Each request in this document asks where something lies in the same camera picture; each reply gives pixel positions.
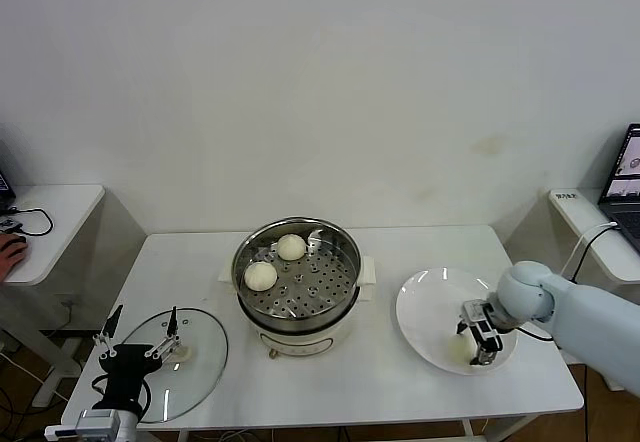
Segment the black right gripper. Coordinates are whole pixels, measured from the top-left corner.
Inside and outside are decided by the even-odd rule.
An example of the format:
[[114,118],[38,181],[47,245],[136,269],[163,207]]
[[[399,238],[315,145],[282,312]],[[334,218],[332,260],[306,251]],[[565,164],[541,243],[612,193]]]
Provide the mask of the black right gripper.
[[456,326],[456,334],[469,330],[477,349],[472,366],[488,366],[493,363],[493,353],[503,350],[502,339],[487,315],[488,303],[481,299],[466,301],[462,305],[462,318]]

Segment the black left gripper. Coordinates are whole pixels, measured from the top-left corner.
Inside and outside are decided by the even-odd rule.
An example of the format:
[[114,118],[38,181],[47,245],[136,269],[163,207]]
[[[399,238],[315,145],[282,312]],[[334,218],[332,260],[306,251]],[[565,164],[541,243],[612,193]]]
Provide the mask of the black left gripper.
[[97,408],[148,410],[152,396],[145,377],[155,371],[155,360],[162,359],[180,344],[177,307],[172,307],[166,334],[155,346],[112,344],[122,310],[123,305],[120,304],[106,319],[102,329],[93,336],[96,347],[105,347],[105,353],[99,358],[103,374],[97,377],[97,382],[105,380],[106,386],[101,391],[102,398],[97,402]]

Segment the person's bare hand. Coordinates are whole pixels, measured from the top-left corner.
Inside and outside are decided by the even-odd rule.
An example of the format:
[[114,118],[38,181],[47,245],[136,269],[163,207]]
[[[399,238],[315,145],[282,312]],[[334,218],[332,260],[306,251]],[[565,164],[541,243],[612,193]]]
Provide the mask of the person's bare hand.
[[25,258],[28,244],[23,236],[2,233],[0,246],[0,281],[4,282],[14,267]]

